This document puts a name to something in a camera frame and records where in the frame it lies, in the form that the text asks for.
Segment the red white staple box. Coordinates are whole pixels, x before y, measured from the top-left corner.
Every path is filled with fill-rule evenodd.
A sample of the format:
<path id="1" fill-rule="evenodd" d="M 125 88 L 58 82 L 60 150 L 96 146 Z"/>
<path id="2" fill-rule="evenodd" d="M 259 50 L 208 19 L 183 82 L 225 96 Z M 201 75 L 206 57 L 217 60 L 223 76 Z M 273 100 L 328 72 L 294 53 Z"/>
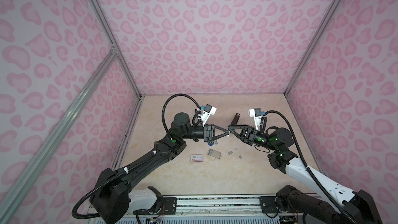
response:
<path id="1" fill-rule="evenodd" d="M 203 161 L 204 161 L 204 157 L 202 154 L 190 156 L 190 162 L 203 162 Z"/>

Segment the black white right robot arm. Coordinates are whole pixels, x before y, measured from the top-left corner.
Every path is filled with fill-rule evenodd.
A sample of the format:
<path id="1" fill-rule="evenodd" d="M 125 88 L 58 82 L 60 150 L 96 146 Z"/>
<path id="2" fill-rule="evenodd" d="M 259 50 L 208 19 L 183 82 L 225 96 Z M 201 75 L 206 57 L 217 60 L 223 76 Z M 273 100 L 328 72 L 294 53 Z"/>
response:
<path id="1" fill-rule="evenodd" d="M 373 197 L 364 190 L 354 191 L 304 164 L 289 148 L 294 138 L 286 128 L 272 127 L 260 132 L 249 125 L 230 125 L 229 131 L 243 143 L 270 151 L 272 168 L 300 181 L 317 194 L 311 197 L 286 185 L 276 196 L 284 205 L 326 224 L 380 224 L 381 216 Z"/>

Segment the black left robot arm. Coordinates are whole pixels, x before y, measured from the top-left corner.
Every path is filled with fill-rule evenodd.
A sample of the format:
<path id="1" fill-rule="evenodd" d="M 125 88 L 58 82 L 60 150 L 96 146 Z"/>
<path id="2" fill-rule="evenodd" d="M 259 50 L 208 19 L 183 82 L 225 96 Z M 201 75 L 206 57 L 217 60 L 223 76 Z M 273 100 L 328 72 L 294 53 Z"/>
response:
<path id="1" fill-rule="evenodd" d="M 112 170 L 105 169 L 99 176 L 90 204 L 96 210 L 93 218 L 100 217 L 107 224 L 115 224 L 126 213 L 163 211 L 163 196 L 154 187 L 134 190 L 134 187 L 161 165 L 172 161 L 186 148 L 186 140 L 213 142 L 230 134 L 229 130 L 214 124 L 193 125 L 186 113 L 175 115 L 171 128 L 151 151 L 136 161 Z"/>

